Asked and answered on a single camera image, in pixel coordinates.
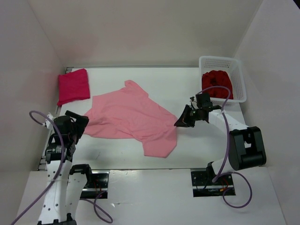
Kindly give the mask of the dark red t shirt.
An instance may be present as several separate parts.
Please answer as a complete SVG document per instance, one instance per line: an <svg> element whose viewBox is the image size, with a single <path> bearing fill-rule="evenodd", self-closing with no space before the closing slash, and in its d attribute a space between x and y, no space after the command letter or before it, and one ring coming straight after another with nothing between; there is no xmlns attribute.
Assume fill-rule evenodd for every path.
<svg viewBox="0 0 300 225"><path fill-rule="evenodd" d="M229 79L228 73L222 70L212 70L202 75L202 89L207 89L213 86L222 86L230 90L229 99L233 99L233 87ZM223 98L228 97L228 90L224 88L212 88L206 90L205 93L209 93L211 98Z"/></svg>

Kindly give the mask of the white plastic laundry basket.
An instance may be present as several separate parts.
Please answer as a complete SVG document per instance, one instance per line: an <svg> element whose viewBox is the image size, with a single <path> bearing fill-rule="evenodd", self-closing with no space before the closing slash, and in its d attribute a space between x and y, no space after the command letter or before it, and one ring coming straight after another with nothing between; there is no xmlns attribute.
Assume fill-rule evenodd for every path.
<svg viewBox="0 0 300 225"><path fill-rule="evenodd" d="M228 57L201 56L199 58L200 90L203 89L202 76L212 70L221 70L228 74L229 80L232 84L231 93L233 95L233 99L229 99L226 102L226 105L244 103L246 101L246 87L240 61Z"/></svg>

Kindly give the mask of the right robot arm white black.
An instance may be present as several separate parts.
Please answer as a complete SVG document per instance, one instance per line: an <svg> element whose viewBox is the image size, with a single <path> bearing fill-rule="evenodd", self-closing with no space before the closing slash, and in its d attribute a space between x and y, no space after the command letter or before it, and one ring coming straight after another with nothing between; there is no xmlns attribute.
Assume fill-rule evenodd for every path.
<svg viewBox="0 0 300 225"><path fill-rule="evenodd" d="M238 122L219 105L213 105L208 93L200 93L191 100L196 104L185 105L184 111L174 126L193 128L197 121L205 121L226 135L226 150L223 159L210 162L206 168L206 180L217 184L226 173L266 164L267 157L259 127L249 127Z"/></svg>

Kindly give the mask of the magenta t shirt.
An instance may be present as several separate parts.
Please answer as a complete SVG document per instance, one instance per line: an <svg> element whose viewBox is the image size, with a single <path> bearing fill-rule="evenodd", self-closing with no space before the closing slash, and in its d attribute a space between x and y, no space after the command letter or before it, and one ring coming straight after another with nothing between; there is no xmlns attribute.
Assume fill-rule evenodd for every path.
<svg viewBox="0 0 300 225"><path fill-rule="evenodd" d="M59 100L57 106L90 98L90 86L87 70L82 68L58 76Z"/></svg>

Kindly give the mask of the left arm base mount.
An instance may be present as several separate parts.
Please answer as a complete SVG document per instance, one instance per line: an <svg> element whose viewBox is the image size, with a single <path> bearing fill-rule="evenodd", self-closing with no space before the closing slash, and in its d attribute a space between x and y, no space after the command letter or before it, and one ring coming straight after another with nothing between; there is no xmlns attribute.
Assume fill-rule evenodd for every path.
<svg viewBox="0 0 300 225"><path fill-rule="evenodd" d="M95 199L98 194L103 192L99 199L107 199L109 171L92 170L91 180L84 186L81 198Z"/></svg>

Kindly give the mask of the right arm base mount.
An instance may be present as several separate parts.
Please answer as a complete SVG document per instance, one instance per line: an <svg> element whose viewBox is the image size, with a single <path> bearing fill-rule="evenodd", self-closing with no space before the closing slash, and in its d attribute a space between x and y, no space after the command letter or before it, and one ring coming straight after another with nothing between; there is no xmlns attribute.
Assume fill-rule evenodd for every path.
<svg viewBox="0 0 300 225"><path fill-rule="evenodd" d="M193 197L215 197L236 195L231 175L218 178L213 183L204 169L191 170Z"/></svg>

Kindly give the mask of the light pink t shirt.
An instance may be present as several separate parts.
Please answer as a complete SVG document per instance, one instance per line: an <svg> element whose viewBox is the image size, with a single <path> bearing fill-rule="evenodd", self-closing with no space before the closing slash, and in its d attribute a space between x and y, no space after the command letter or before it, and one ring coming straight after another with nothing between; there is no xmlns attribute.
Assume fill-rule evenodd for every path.
<svg viewBox="0 0 300 225"><path fill-rule="evenodd" d="M177 146L177 118L154 102L137 83L125 81L120 90L93 96L85 113L84 134L94 138L136 139L147 157L166 158Z"/></svg>

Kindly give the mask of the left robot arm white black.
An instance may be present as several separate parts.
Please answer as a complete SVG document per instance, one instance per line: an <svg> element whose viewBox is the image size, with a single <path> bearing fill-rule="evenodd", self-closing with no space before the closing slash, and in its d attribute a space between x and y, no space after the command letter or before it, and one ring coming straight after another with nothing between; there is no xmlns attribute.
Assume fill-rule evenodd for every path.
<svg viewBox="0 0 300 225"><path fill-rule="evenodd" d="M55 127L45 150L48 189L38 218L39 225L75 225L83 188L94 181L88 164L73 164L76 145L89 122L87 116L66 111L53 119Z"/></svg>

